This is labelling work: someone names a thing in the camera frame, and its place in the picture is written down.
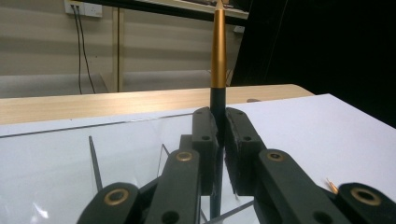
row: white wall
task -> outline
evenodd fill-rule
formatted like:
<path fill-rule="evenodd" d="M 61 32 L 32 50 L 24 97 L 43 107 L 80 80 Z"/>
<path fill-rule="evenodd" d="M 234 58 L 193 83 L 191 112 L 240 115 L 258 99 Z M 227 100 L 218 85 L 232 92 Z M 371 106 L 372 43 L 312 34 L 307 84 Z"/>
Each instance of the white wall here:
<path fill-rule="evenodd" d="M 125 73 L 210 69 L 213 22 L 124 12 Z M 101 75 L 113 71 L 112 8 L 104 7 L 103 15 L 82 17 L 90 71 Z M 232 29 L 227 26 L 229 68 L 242 39 Z M 76 24 L 64 13 L 64 0 L 0 1 L 0 76 L 77 72 Z"/>
<path fill-rule="evenodd" d="M 111 18 L 110 7 L 104 7 L 102 19 L 82 18 L 94 73 L 112 72 Z M 0 64 L 0 75 L 76 74 L 76 23 L 64 13 L 64 1 L 1 0 Z"/>
<path fill-rule="evenodd" d="M 242 40 L 227 25 L 228 67 Z M 210 70 L 213 22 L 125 10 L 125 72 Z"/>

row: black wire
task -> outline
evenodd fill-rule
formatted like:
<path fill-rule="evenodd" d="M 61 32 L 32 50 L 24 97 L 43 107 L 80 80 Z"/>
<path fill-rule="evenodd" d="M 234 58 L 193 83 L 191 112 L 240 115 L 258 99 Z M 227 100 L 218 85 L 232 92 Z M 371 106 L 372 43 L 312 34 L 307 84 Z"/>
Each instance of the black wire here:
<path fill-rule="evenodd" d="M 79 46 L 79 29 L 78 29 L 78 23 L 77 23 L 76 10 L 74 9 L 73 5 L 72 5 L 72 8 L 73 8 L 73 12 L 75 14 L 75 21 L 76 21 L 77 35 L 78 35 L 78 87 L 79 87 L 79 94 L 82 94 L 82 90 L 81 90 L 81 49 Z"/>
<path fill-rule="evenodd" d="M 79 16 L 79 9 L 78 9 L 78 6 L 77 6 L 77 15 L 78 15 L 78 21 L 79 21 L 79 28 L 81 29 L 82 51 L 84 52 L 85 64 L 87 64 L 88 78 L 90 79 L 91 87 L 92 87 L 93 93 L 96 93 L 96 92 L 95 92 L 95 88 L 93 87 L 93 84 L 92 84 L 92 79 L 91 79 L 91 74 L 90 74 L 90 67 L 88 66 L 87 54 L 85 53 L 84 31 L 82 30 L 81 17 Z"/>
<path fill-rule="evenodd" d="M 230 74 L 231 74 L 232 71 L 233 71 L 233 69 L 229 69 L 229 70 L 227 71 L 227 74 L 226 74 L 226 76 L 225 76 L 225 81 L 226 81 L 226 83 L 227 83 L 228 80 L 230 79 Z"/>
<path fill-rule="evenodd" d="M 282 15 L 280 16 L 279 25 L 278 25 L 277 30 L 276 30 L 275 40 L 274 40 L 274 43 L 273 43 L 273 45 L 271 47 L 270 59 L 268 60 L 268 64 L 267 64 L 267 67 L 266 67 L 265 73 L 264 73 L 264 81 L 267 79 L 267 76 L 268 76 L 268 71 L 270 69 L 271 61 L 272 61 L 272 58 L 273 58 L 273 55 L 274 55 L 274 50 L 275 50 L 275 46 L 276 46 L 277 37 L 279 36 L 279 31 L 280 31 L 280 28 L 282 26 L 283 17 L 285 16 L 285 11 L 286 11 L 286 7 L 288 5 L 288 2 L 289 2 L 289 0 L 286 0 L 285 6 L 283 7 Z"/>

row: screw hole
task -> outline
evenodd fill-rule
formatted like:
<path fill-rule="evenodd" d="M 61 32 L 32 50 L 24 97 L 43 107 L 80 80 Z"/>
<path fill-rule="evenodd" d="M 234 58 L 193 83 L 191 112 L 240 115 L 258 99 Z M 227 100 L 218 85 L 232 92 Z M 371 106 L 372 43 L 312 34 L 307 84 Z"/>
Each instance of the screw hole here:
<path fill-rule="evenodd" d="M 368 189 L 354 188 L 350 192 L 352 196 L 361 203 L 372 206 L 379 206 L 381 204 L 381 198 Z"/>
<path fill-rule="evenodd" d="M 271 161 L 283 161 L 284 160 L 282 154 L 280 154 L 278 152 L 267 153 L 267 158 Z"/>
<path fill-rule="evenodd" d="M 192 154 L 190 152 L 180 152 L 177 153 L 176 159 L 178 161 L 190 161 L 192 159 Z"/>
<path fill-rule="evenodd" d="M 321 224 L 332 224 L 332 218 L 324 212 L 315 212 L 314 219 Z"/>
<path fill-rule="evenodd" d="M 373 201 L 374 200 L 373 195 L 371 195 L 369 193 L 359 191 L 358 194 L 359 194 L 359 196 L 361 196 L 365 200 L 368 200 L 368 201 Z"/>
<path fill-rule="evenodd" d="M 163 223 L 164 224 L 174 224 L 178 222 L 178 213 L 169 211 L 163 214 Z"/>
<path fill-rule="evenodd" d="M 129 197 L 127 189 L 113 189 L 105 196 L 105 203 L 110 206 L 123 203 Z"/>

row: white surface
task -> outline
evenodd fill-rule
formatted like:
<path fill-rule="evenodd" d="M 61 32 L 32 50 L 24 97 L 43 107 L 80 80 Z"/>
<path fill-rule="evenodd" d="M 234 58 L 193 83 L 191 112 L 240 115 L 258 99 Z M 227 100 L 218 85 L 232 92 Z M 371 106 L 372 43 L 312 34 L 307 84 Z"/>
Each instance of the white surface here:
<path fill-rule="evenodd" d="M 92 3 L 84 3 L 84 12 L 86 16 L 91 16 L 91 17 L 101 18 L 103 15 L 102 6 Z"/>
<path fill-rule="evenodd" d="M 233 28 L 233 31 L 235 33 L 243 34 L 245 32 L 245 26 L 235 26 L 235 28 Z"/>
<path fill-rule="evenodd" d="M 329 178 L 335 185 L 360 182 L 379 189 L 396 201 L 396 188 L 394 188 L 396 175 L 393 173 L 396 167 L 394 162 L 394 158 L 396 158 L 396 130 L 387 124 L 329 94 L 229 105 L 229 107 L 246 112 L 265 145 L 268 148 L 277 148 L 288 152 L 319 186 L 328 188 L 326 178 Z M 158 118 L 190 113 L 193 110 L 195 108 L 105 118 L 3 125 L 0 126 L 0 136 L 114 121 Z M 63 195 L 68 195 L 68 198 L 76 198 L 78 188 L 86 190 L 78 198 L 79 207 L 73 207 L 72 203 L 67 203 L 62 207 L 63 211 L 74 209 L 73 218 L 77 218 L 76 215 L 82 209 L 83 204 L 88 202 L 94 194 L 88 135 L 92 135 L 98 150 L 99 165 L 104 170 L 102 175 L 105 186 L 120 180 L 137 185 L 149 181 L 151 177 L 140 176 L 139 172 L 134 174 L 131 170 L 149 167 L 149 164 L 143 162 L 145 157 L 149 157 L 154 158 L 151 161 L 157 165 L 150 168 L 147 176 L 156 175 L 161 144 L 164 143 L 171 151 L 175 150 L 178 147 L 179 137 L 183 133 L 191 133 L 191 116 L 0 138 L 0 183 L 2 183 L 0 186 L 0 221 L 8 223 L 7 219 L 16 216 L 19 217 L 17 220 L 23 221 L 9 223 L 26 223 L 26 218 L 32 220 L 35 216 L 43 217 L 43 215 L 38 215 L 43 214 L 42 211 L 38 212 L 37 207 L 39 207 L 47 211 L 44 216 L 49 216 L 49 219 L 42 218 L 37 223 L 46 223 L 45 220 L 51 220 L 52 223 L 54 221 L 64 222 L 66 219 L 62 218 L 66 217 L 51 219 L 58 214 L 50 210 L 51 205 L 48 205 L 48 202 L 57 204 L 64 200 L 62 197 L 52 200 L 50 197 L 54 191 L 59 192 L 56 188 L 61 188 L 62 183 L 68 183 L 61 188 Z M 146 146 L 154 148 L 154 151 L 151 150 L 153 154 L 149 154 L 149 148 Z M 57 154 L 58 151 L 63 153 L 62 156 Z M 131 164 L 137 161 L 142 164 L 137 166 Z M 58 168 L 47 173 L 39 172 L 50 169 L 51 165 Z M 125 172 L 126 168 L 122 167 L 128 166 L 132 167 L 128 168 L 128 172 Z M 62 178 L 65 175 L 72 180 L 66 181 Z M 35 187 L 43 188 L 44 191 L 23 192 L 20 198 L 18 195 L 10 194 L 10 192 L 14 192 L 12 190 L 29 190 Z M 250 200 L 249 197 L 235 199 L 228 174 L 225 171 L 222 213 Z M 207 214 L 205 199 L 202 206 Z"/>

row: wall outlet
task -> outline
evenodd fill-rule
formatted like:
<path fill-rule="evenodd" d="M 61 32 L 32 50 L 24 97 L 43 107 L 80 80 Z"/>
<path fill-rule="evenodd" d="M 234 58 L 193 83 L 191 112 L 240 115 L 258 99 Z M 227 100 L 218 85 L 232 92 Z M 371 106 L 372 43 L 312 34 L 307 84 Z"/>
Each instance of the wall outlet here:
<path fill-rule="evenodd" d="M 76 6 L 78 6 L 79 15 L 81 16 L 102 17 L 103 14 L 101 5 L 83 3 L 79 1 L 64 0 L 64 11 L 67 14 L 74 15 L 72 6 L 75 6 L 76 12 L 77 12 Z"/>
<path fill-rule="evenodd" d="M 233 28 L 233 32 L 242 34 L 245 32 L 245 27 L 244 26 L 235 26 L 235 28 Z"/>
<path fill-rule="evenodd" d="M 85 10 L 86 16 L 102 17 L 102 6 L 101 5 L 84 3 L 84 10 Z"/>

